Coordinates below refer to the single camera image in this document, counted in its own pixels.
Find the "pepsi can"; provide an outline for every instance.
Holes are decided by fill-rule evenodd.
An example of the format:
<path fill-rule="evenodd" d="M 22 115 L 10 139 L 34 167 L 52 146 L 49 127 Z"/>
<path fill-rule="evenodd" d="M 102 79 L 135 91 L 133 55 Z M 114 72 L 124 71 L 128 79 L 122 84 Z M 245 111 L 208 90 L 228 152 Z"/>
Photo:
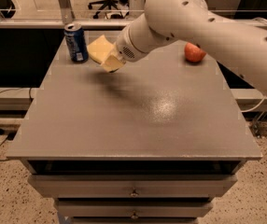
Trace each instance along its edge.
<path fill-rule="evenodd" d="M 78 63 L 85 63 L 89 55 L 85 42 L 84 29 L 78 23 L 70 23 L 64 27 L 64 35 L 71 60 Z"/>

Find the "desk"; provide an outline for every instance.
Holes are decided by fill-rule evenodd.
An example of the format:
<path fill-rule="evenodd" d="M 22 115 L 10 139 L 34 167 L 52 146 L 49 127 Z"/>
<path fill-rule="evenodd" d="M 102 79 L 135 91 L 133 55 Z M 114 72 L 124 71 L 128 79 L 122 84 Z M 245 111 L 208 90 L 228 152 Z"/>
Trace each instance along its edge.
<path fill-rule="evenodd" d="M 114 74 L 61 44 L 7 155 L 74 223 L 198 223 L 261 158 L 216 61 L 188 64 L 184 44 Z"/>

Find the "drawer handle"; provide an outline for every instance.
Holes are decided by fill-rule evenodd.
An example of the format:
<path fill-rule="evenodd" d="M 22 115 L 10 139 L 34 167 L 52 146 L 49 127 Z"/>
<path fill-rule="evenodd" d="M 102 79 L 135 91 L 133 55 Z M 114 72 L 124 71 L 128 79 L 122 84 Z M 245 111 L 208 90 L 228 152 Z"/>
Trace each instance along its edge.
<path fill-rule="evenodd" d="M 133 215 L 131 216 L 131 219 L 139 219 L 139 216 L 133 211 Z"/>
<path fill-rule="evenodd" d="M 139 195 L 139 193 L 136 192 L 135 189 L 133 189 L 133 192 L 131 193 L 132 198 L 136 198 Z"/>

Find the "metal drawer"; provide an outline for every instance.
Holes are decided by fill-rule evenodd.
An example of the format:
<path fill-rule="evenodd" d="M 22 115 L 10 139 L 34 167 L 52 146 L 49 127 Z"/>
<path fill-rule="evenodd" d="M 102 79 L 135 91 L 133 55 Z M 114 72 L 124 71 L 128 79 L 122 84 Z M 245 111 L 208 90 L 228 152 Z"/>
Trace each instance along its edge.
<path fill-rule="evenodd" d="M 198 224 L 197 218 L 72 218 L 73 224 Z"/>
<path fill-rule="evenodd" d="M 52 198 L 220 197 L 235 175 L 31 175 L 29 183 Z"/>
<path fill-rule="evenodd" d="M 88 199 L 56 201 L 65 217 L 203 217 L 212 203 L 181 199 Z"/>

